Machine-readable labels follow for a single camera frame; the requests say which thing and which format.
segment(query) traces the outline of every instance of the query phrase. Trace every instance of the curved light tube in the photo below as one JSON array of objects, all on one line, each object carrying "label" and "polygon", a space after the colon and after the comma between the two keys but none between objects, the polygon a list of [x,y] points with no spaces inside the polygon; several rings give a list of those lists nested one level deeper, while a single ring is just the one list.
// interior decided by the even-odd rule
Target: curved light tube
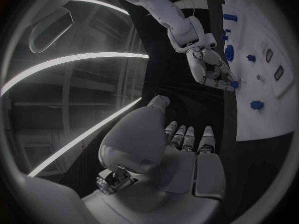
[{"label": "curved light tube", "polygon": [[139,58],[149,58],[148,55],[142,55],[142,54],[135,54],[135,53],[122,53],[122,52],[95,52],[95,53],[83,53],[83,54],[77,54],[77,55],[71,55],[71,56],[64,56],[60,58],[56,58],[53,60],[49,60],[43,63],[40,63],[36,66],[33,66],[22,73],[18,74],[14,78],[12,78],[10,81],[8,81],[2,88],[1,88],[1,95],[3,96],[5,92],[7,92],[12,86],[14,86],[16,83],[20,82],[21,80],[25,79],[26,77],[41,71],[43,69],[49,68],[51,66],[60,65],[66,62],[70,61],[78,61],[78,60],[84,60],[84,59],[91,59],[91,58],[100,58],[100,57],[139,57]]},{"label": "curved light tube", "polygon": [[70,148],[74,147],[77,143],[79,143],[82,139],[86,138],[88,135],[92,134],[96,130],[98,130],[100,127],[108,123],[109,121],[113,120],[117,116],[119,116],[121,113],[125,112],[129,108],[131,108],[133,105],[135,105],[138,101],[140,101],[141,98],[134,101],[133,103],[127,105],[126,107],[122,108],[121,110],[117,111],[113,115],[109,116],[102,122],[98,123],[97,125],[93,126],[91,129],[86,131],[85,133],[81,134],[79,137],[75,138],[73,141],[65,145],[63,148],[58,150],[56,153],[54,153],[52,156],[50,156],[48,159],[46,159],[43,163],[41,163],[37,168],[35,168],[31,173],[28,174],[28,177],[34,177],[36,174],[38,174],[41,170],[43,170],[45,167],[47,167],[50,163],[52,163],[56,158],[60,157],[62,154],[64,154],[66,151],[68,151]]},{"label": "curved light tube", "polygon": [[91,3],[96,3],[96,4],[99,4],[99,5],[110,7],[112,9],[117,10],[117,11],[123,12],[126,15],[129,15],[126,10],[123,10],[123,9],[117,7],[117,6],[113,6],[113,5],[110,5],[110,4],[102,2],[102,1],[97,1],[97,0],[72,0],[72,1],[87,1],[87,2],[91,2]]}]

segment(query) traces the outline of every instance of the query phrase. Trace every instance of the light strip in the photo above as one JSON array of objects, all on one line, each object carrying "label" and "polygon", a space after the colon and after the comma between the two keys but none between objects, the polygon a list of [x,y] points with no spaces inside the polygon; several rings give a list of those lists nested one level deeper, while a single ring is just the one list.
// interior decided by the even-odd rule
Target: light strip
[{"label": "light strip", "polygon": [[115,9],[117,11],[121,11],[121,12],[125,13],[126,15],[129,15],[126,10],[123,10],[123,9],[117,7],[117,6],[113,6],[113,5],[110,5],[110,4],[102,2],[102,1],[97,1],[97,0],[72,0],[72,1],[87,1],[87,2],[92,2],[92,3],[96,3],[96,4],[99,4],[99,5],[103,5],[103,6],[107,6],[107,7],[113,8],[113,9]]},{"label": "light strip", "polygon": [[5,94],[11,87],[13,87],[16,83],[20,82],[21,80],[25,79],[26,77],[41,71],[43,69],[49,68],[51,66],[56,66],[59,64],[63,64],[70,61],[78,61],[84,59],[91,59],[91,58],[100,58],[100,57],[139,57],[139,58],[149,58],[148,55],[142,54],[134,54],[134,53],[121,53],[121,52],[95,52],[95,53],[84,53],[84,54],[77,54],[71,56],[64,56],[60,58],[56,58],[50,61],[46,61],[40,63],[36,66],[33,66],[22,73],[18,74],[17,76],[13,77],[10,81],[8,81],[2,88],[1,88],[1,96]]},{"label": "light strip", "polygon": [[126,107],[122,108],[121,110],[117,111],[113,115],[109,116],[102,122],[98,123],[97,125],[93,126],[91,129],[86,131],[85,133],[81,134],[79,137],[75,138],[73,141],[65,145],[63,148],[58,150],[56,153],[54,153],[51,157],[46,159],[43,163],[41,163],[36,169],[34,169],[31,173],[28,174],[28,177],[34,177],[36,174],[38,174],[41,170],[43,170],[45,167],[47,167],[50,163],[52,163],[56,158],[60,157],[62,154],[64,154],[66,151],[68,151],[70,148],[74,147],[77,143],[79,143],[82,139],[86,138],[88,135],[92,134],[96,130],[98,130],[103,125],[107,124],[117,116],[119,116],[121,113],[125,112],[129,108],[131,108],[133,105],[135,105],[138,101],[140,101],[141,98],[134,101],[133,103],[127,105]]}]

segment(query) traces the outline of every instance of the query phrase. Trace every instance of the fluorescent light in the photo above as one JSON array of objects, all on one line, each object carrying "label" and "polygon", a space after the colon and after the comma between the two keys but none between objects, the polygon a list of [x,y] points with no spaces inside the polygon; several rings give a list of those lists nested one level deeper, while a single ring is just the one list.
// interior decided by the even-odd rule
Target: fluorescent light
[{"label": "fluorescent light", "polygon": [[95,52],[95,53],[84,53],[84,54],[77,54],[71,56],[64,56],[60,58],[56,58],[53,60],[49,60],[43,63],[40,63],[36,66],[33,66],[22,73],[18,74],[17,76],[13,77],[10,81],[8,81],[2,88],[1,88],[1,96],[8,91],[12,86],[16,83],[20,82],[21,80],[25,79],[26,77],[46,69],[51,66],[56,66],[59,64],[63,64],[70,61],[78,61],[84,59],[91,59],[91,58],[100,58],[100,57],[139,57],[139,58],[149,58],[148,55],[142,54],[134,54],[134,53],[122,53],[122,52]]},{"label": "fluorescent light", "polygon": [[107,7],[113,8],[113,9],[115,9],[117,11],[121,11],[121,12],[125,13],[126,15],[129,15],[126,10],[123,10],[123,9],[117,7],[117,6],[113,6],[113,5],[110,5],[110,4],[102,2],[102,1],[97,1],[97,0],[72,0],[72,1],[87,1],[87,2],[92,2],[92,3],[96,3],[96,4],[99,4],[99,5],[103,5],[103,6],[107,6]]},{"label": "fluorescent light", "polygon": [[91,129],[86,131],[85,133],[81,134],[79,137],[75,138],[73,141],[65,145],[62,149],[58,150],[56,153],[54,153],[51,157],[46,159],[43,163],[41,163],[36,169],[34,169],[31,173],[28,174],[28,177],[34,177],[36,174],[38,174],[41,170],[43,170],[46,166],[48,166],[50,163],[52,163],[56,158],[60,157],[62,154],[64,154],[67,150],[74,147],[77,143],[79,143],[82,139],[86,138],[88,135],[92,134],[96,130],[98,130],[100,127],[105,125],[106,123],[110,122],[117,116],[119,116],[121,113],[125,112],[129,108],[131,108],[133,105],[135,105],[138,101],[140,101],[141,98],[134,101],[133,103],[127,105],[126,107],[122,108],[121,110],[117,111],[113,115],[109,116],[102,122],[98,123],[97,125],[93,126]]}]

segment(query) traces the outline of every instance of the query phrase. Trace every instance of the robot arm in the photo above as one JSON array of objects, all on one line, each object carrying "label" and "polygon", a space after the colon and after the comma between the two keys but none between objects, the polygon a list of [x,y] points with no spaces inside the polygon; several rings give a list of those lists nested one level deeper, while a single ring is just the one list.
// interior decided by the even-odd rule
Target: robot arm
[{"label": "robot arm", "polygon": [[[234,91],[231,82],[215,81],[220,70],[228,75],[230,81],[235,78],[221,57],[211,48],[217,43],[212,33],[204,33],[200,21],[190,16],[185,18],[181,9],[169,0],[127,0],[143,6],[165,28],[176,52],[185,53],[191,72],[197,82],[210,87]],[[215,72],[206,72],[205,62],[215,65]]]}]

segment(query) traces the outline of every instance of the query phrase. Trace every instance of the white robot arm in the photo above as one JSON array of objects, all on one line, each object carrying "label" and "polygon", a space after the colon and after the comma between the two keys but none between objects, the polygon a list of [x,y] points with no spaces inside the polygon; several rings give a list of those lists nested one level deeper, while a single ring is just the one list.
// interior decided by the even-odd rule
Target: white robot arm
[{"label": "white robot arm", "polygon": [[[164,27],[176,52],[186,53],[191,72],[195,80],[203,85],[234,91],[235,78],[221,59],[211,50],[217,43],[212,33],[204,33],[200,21],[190,16],[185,18],[181,9],[169,0],[127,0],[143,6]],[[215,65],[214,72],[206,72],[205,62]],[[228,75],[230,82],[215,81],[220,71]]]}]

